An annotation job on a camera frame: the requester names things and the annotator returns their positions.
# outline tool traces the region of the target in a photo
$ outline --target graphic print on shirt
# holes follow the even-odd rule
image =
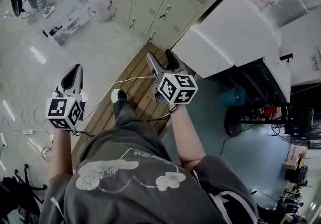
[[[138,161],[126,161],[122,159],[131,150],[134,150],[133,155],[154,158],[163,161],[165,164],[172,165],[175,167],[175,172],[165,172],[164,176],[160,176],[156,179],[155,185],[144,184],[139,181],[139,179],[135,175],[133,175],[127,181],[127,183],[118,190],[110,191],[102,188],[99,185],[101,179],[111,177],[118,171],[133,170],[139,166]],[[186,179],[186,176],[183,173],[180,173],[178,167],[172,162],[166,161],[154,154],[146,153],[134,148],[128,149],[118,160],[89,162],[79,169],[78,174],[79,177],[76,181],[76,186],[78,189],[93,190],[98,188],[107,193],[120,193],[124,191],[132,181],[135,181],[146,188],[166,191],[167,188],[178,188],[180,186],[180,182]]]

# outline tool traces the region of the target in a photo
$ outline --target shoe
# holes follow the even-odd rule
[[[52,5],[48,11],[48,13],[42,13],[42,17],[46,19],[54,10],[56,9],[56,6]]]
[[[119,99],[128,99],[128,96],[124,90],[114,89],[113,92],[111,92],[111,102],[117,103]]]

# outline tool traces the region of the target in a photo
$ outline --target tiled floor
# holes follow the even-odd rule
[[[227,107],[219,101],[222,88],[212,79],[197,78],[196,83],[199,90],[187,108],[206,153],[219,155],[223,141],[228,138],[224,130]],[[279,198],[286,185],[282,162],[288,143],[271,134],[271,125],[252,127],[226,141],[222,157],[249,189]],[[172,159],[178,163],[171,125],[164,133],[163,143]],[[254,198],[261,206],[275,204],[260,192]]]
[[[48,1],[57,5],[63,0]],[[23,8],[30,11],[27,2]],[[7,9],[11,9],[10,1],[0,0],[1,17]],[[0,19],[0,118],[7,117],[10,122],[8,127],[3,121],[8,147],[1,151],[0,179],[12,176],[16,168],[23,170],[24,163],[28,163],[34,185],[47,182],[48,163],[30,138],[22,134],[21,111],[24,108],[34,111],[38,107],[36,119],[43,121],[46,100],[53,88],[61,82],[68,67],[80,63],[84,69],[83,95],[88,98],[85,114],[88,113],[143,46],[138,38],[114,22],[89,21],[59,47],[42,34],[41,20],[40,13],[33,13],[25,20],[10,16]],[[23,119],[30,129],[39,130],[30,122],[32,117],[26,110]],[[48,122],[43,126],[53,129]],[[36,132],[32,138],[38,148],[50,144],[45,132]],[[72,147],[76,141],[73,137]]]

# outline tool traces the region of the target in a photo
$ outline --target wooden floor mat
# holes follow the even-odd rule
[[[167,63],[165,53],[152,43],[147,43],[140,52],[131,61],[128,67],[123,71],[117,81],[123,81],[134,77],[152,76],[147,64],[146,53],[152,52],[159,62],[165,66]],[[114,88],[123,89],[133,106],[137,114],[143,120],[158,119],[164,114],[169,112],[167,104],[156,104],[153,99],[153,93],[151,84],[155,82],[155,79],[135,79],[125,83],[118,83],[113,86],[107,96],[103,99],[100,105],[97,107],[95,113],[91,116],[84,131],[91,132],[93,135],[97,135],[103,130],[111,129],[115,126],[115,117],[113,112],[113,104],[111,103],[111,92]],[[158,133],[160,133],[166,124],[166,120],[150,121],[155,126]],[[82,134],[72,151],[72,163],[73,167],[76,161],[76,157],[81,146],[87,141],[88,136]]]

